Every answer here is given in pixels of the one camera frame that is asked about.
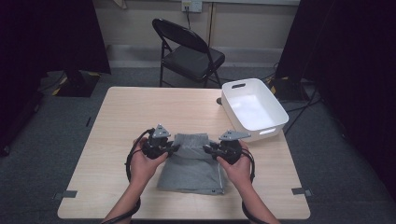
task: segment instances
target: baseboard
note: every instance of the baseboard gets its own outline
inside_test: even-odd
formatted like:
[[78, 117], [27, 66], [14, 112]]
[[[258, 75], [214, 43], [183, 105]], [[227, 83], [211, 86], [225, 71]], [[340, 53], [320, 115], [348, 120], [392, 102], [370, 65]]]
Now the baseboard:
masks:
[[[214, 48], [226, 55], [226, 67], [273, 67], [283, 49]], [[159, 67], [161, 49], [128, 45], [106, 47], [110, 67]]]

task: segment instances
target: forearm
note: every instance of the forearm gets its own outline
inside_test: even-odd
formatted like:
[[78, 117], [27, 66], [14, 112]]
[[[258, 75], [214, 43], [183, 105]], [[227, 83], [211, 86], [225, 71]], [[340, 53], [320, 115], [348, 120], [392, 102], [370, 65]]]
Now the forearm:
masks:
[[264, 204], [251, 183], [236, 186], [248, 212], [259, 220], [267, 223], [279, 223], [276, 217]]
[[[143, 193], [147, 185], [147, 181], [131, 181], [128, 188], [122, 194], [120, 199], [111, 209], [111, 211], [107, 214], [105, 219], [102, 222], [110, 220], [111, 218], [118, 217], [122, 214], [125, 214], [131, 211], [135, 206], [137, 201], [139, 200], [140, 195]], [[120, 224], [128, 224], [130, 223], [130, 218], [125, 218], [124, 220], [118, 222]]]

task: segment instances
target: wooden table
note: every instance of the wooden table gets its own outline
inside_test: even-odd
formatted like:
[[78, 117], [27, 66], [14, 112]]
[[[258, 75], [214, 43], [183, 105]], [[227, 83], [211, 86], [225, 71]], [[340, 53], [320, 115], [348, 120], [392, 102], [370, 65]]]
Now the wooden table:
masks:
[[[134, 139], [161, 123], [172, 136], [207, 133], [212, 140], [232, 130], [221, 90], [113, 87], [107, 92], [67, 190], [60, 218], [102, 219], [128, 185], [125, 161]], [[310, 211], [283, 133], [248, 143], [256, 161], [253, 185], [277, 218], [306, 219]], [[210, 196], [156, 189], [163, 165], [141, 196], [136, 219], [246, 219], [241, 198], [231, 182], [224, 195]]]

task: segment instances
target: wall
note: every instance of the wall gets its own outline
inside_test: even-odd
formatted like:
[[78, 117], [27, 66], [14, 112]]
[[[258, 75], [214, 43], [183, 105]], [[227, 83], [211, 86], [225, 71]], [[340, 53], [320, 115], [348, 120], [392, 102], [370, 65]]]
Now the wall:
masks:
[[[161, 42], [151, 26], [154, 18], [189, 26], [180, 1], [126, 1], [127, 9], [109, 0], [93, 2], [112, 66], [158, 65]], [[203, 2], [202, 13], [190, 13], [191, 29], [226, 54], [225, 65], [272, 66], [280, 58], [297, 11], [295, 1], [289, 2]]]

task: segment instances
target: chair backrest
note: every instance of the chair backrest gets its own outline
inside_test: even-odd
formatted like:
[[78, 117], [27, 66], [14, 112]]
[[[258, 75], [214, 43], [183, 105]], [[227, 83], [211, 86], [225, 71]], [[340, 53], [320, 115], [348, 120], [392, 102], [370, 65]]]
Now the chair backrest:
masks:
[[192, 30], [163, 19], [154, 19], [152, 26], [164, 43], [166, 38], [186, 48], [209, 52], [206, 42]]

